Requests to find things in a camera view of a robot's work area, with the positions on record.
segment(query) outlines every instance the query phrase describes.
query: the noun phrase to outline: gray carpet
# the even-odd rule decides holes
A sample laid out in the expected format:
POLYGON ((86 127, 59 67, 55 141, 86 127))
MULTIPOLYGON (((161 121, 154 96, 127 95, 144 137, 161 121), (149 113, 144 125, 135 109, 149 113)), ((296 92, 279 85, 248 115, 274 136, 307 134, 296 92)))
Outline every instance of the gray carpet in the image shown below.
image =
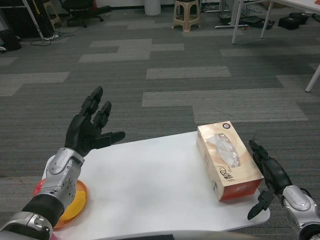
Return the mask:
MULTIPOLYGON (((245 144, 262 144, 294 184, 320 200, 320 80, 304 91, 320 63, 320 23, 310 19, 291 31, 276 24, 263 40, 260 29, 239 29, 231 45, 232 29, 214 29, 217 13, 202 14, 201 28, 183 33, 171 28, 172 11, 113 11, 88 28, 61 28, 76 35, 50 46, 25 41, 0 55, 1 225, 30 200, 97 85, 112 102, 106 131, 125 131, 124 142, 231 120, 245 144)), ((275 9, 271 18, 293 11, 275 9)), ((267 223, 236 232, 292 239, 276 200, 270 210, 267 223)))

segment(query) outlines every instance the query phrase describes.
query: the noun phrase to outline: beige plastic stool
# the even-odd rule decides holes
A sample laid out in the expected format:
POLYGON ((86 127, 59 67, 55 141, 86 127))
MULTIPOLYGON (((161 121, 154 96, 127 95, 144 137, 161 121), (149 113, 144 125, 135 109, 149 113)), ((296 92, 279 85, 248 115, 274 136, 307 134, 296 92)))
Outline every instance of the beige plastic stool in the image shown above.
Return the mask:
POLYGON ((50 22, 51 22, 53 29, 55 29, 55 24, 61 23, 60 17, 57 13, 55 6, 52 4, 51 0, 42 0, 42 4, 44 6, 46 14, 48 14, 48 17, 50 19, 50 22), (48 7, 50 7, 52 9, 53 13, 55 14, 55 18, 51 19, 51 17, 49 16, 48 7))
POLYGON ((200 28, 200 7, 198 0, 176 0, 173 13, 173 25, 182 25, 184 32, 190 32, 191 25, 198 24, 200 28), (196 5, 196 15, 190 14, 190 9, 193 5, 196 5), (184 15, 177 16, 178 6, 183 7, 184 15))

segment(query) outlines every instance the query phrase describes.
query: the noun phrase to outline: white table leg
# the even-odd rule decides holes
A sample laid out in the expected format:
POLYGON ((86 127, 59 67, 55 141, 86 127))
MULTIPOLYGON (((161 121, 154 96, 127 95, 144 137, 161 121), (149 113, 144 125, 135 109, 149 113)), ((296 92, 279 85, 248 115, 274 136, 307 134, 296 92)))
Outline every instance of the white table leg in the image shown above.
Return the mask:
POLYGON ((232 44, 235 44, 235 42, 236 42, 237 31, 238 31, 241 11, 242 11, 242 8, 244 6, 244 1, 245 0, 239 0, 238 12, 236 13, 235 25, 234 25, 234 30, 233 30, 232 44))
POLYGON ((264 38, 264 33, 265 33, 265 30, 267 29, 267 25, 268 25, 268 23, 269 23, 269 15, 270 15, 270 12, 271 12, 271 9, 272 9, 273 5, 274 5, 274 2, 271 1, 271 2, 270 2, 270 5, 269 5, 268 12, 267 12, 266 17, 265 17, 265 21, 264 21, 262 33, 261 33, 261 36, 260 36, 261 39, 264 38))
POLYGON ((311 91, 312 87, 315 85, 317 79, 320 78, 320 65, 317 68, 317 70, 315 71, 311 81, 309 82, 308 86, 306 87, 305 91, 308 93, 311 91))

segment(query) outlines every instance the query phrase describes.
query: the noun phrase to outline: white desk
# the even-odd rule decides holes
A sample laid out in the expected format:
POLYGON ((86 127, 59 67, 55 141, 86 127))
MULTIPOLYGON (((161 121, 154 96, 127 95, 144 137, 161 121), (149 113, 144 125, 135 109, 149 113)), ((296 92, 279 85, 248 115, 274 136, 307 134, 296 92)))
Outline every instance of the white desk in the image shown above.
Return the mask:
MULTIPOLYGON (((241 10, 244 6, 244 1, 245 0, 239 0, 238 11, 237 11, 237 15, 236 15, 235 26, 234 26, 233 37, 232 37, 232 44, 236 43, 237 30, 238 30, 238 26, 239 26, 241 10)), ((273 7, 274 2, 279 3, 279 4, 284 4, 289 7, 296 8, 296 9, 301 9, 303 11, 308 11, 308 12, 315 13, 315 14, 320 14, 320 4, 316 4, 315 1, 316 0, 272 0, 270 2, 270 6, 269 6, 268 12, 266 14, 266 18, 265 18, 265 22, 264 22, 264 26, 263 26, 260 38, 262 39, 264 37, 264 33, 266 31, 266 28, 267 28, 267 25, 269 22, 269 16, 270 16, 271 9, 273 7)), ((319 65, 318 69, 315 71, 315 73, 314 73, 311 81, 309 82, 308 86, 306 87, 305 91, 310 92, 312 87, 316 83, 317 79, 319 79, 319 78, 320 78, 320 65, 319 65)))
POLYGON ((92 150, 79 177, 89 189, 88 204, 54 232, 58 240, 227 231, 266 222, 269 210, 247 220, 259 191, 217 201, 196 138, 197 132, 189 132, 92 150))
POLYGON ((32 10, 31 10, 31 8, 30 8, 27 0, 21 0, 21 1, 22 1, 23 5, 18 5, 18 6, 16 6, 16 5, 14 5, 14 6, 0 6, 0 9, 26 8, 27 11, 28 11, 29 14, 30 14, 30 17, 31 17, 31 19, 32 19, 32 21, 33 21, 34 26, 36 27, 36 29, 37 29, 37 31, 38 31, 38 33, 39 33, 39 35, 40 35, 40 38, 41 38, 41 39, 44 39, 44 36, 43 36, 43 34, 42 34, 39 26, 38 26, 37 20, 35 19, 35 16, 34 16, 32 10))

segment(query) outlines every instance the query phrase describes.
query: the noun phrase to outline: robotic hand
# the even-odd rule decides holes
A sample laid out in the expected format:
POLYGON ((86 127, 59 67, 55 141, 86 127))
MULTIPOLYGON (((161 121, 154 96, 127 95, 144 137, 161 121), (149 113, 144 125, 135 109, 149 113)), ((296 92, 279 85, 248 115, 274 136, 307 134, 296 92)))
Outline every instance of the robotic hand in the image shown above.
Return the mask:
POLYGON ((249 142, 253 160, 264 176, 268 191, 262 191, 258 203, 251 209, 247 218, 251 220, 262 210, 267 210, 274 195, 287 211, 294 234, 299 240, 320 240, 320 213, 310 193, 292 184, 285 170, 267 151, 254 141, 249 142))
POLYGON ((64 147, 48 164, 40 192, 0 229, 0 240, 49 240, 60 216, 75 198, 84 157, 92 149, 108 147, 126 136, 123 131, 101 134, 111 111, 109 101, 91 122, 102 94, 103 89, 98 86, 86 98, 69 125, 64 147))

